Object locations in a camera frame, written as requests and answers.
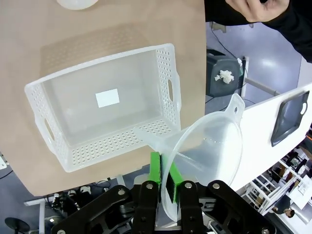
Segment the black sleeve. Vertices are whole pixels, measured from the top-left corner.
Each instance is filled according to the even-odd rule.
[[[312,21],[308,17],[300,14],[291,1],[282,15],[264,24],[279,31],[296,51],[312,63]]]
[[[284,195],[276,202],[274,206],[278,208],[277,212],[275,213],[281,215],[284,213],[285,209],[289,209],[291,206],[291,199],[287,195]]]
[[[284,213],[283,211],[280,211],[279,209],[277,211],[273,210],[273,212],[278,215],[282,215]]]

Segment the hand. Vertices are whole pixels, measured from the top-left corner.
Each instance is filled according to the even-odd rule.
[[[290,0],[225,0],[234,10],[240,12],[248,22],[268,22],[288,8]]]

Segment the bolt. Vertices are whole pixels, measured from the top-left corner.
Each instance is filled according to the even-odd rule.
[[[191,183],[186,183],[184,186],[185,186],[185,188],[190,189],[192,187],[192,184]]]
[[[213,188],[214,188],[214,189],[219,189],[219,188],[220,188],[220,185],[217,184],[217,183],[216,183],[216,184],[213,184]]]
[[[119,195],[124,195],[125,193],[126,193],[126,192],[125,192],[123,189],[121,189],[121,190],[118,191],[118,194],[119,194]]]
[[[262,229],[262,232],[261,232],[261,233],[262,233],[262,234],[270,234],[269,230],[266,229],[266,228]]]
[[[146,185],[146,188],[152,189],[152,188],[153,188],[153,185],[152,185],[152,184],[147,184],[147,185]]]

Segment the white table leg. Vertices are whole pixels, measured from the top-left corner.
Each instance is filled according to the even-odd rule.
[[[44,234],[44,213],[45,213],[45,201],[40,203],[39,210],[39,234]]]
[[[117,183],[118,183],[118,184],[123,185],[123,186],[126,186],[125,181],[123,180],[122,175],[117,175],[117,176],[116,176],[116,179],[117,179]]]
[[[49,197],[50,202],[53,201],[53,199],[54,199],[53,196]],[[47,202],[47,199],[46,198],[40,198],[37,200],[26,201],[26,202],[24,202],[24,205],[25,206],[33,206],[33,205],[39,205],[42,202]]]
[[[245,57],[244,58],[245,61],[246,61],[246,65],[245,65],[245,72],[244,72],[244,81],[243,81],[243,87],[242,87],[242,90],[241,90],[241,97],[242,98],[245,98],[245,94],[246,94],[246,86],[245,84],[248,83],[248,84],[251,84],[252,86],[258,88],[258,89],[261,89],[263,90],[264,92],[267,92],[273,96],[277,96],[277,95],[280,95],[281,93],[278,92],[277,90],[274,90],[274,89],[271,89],[269,88],[268,86],[258,82],[258,81],[255,81],[251,78],[248,77],[248,67],[249,67],[249,57]]]

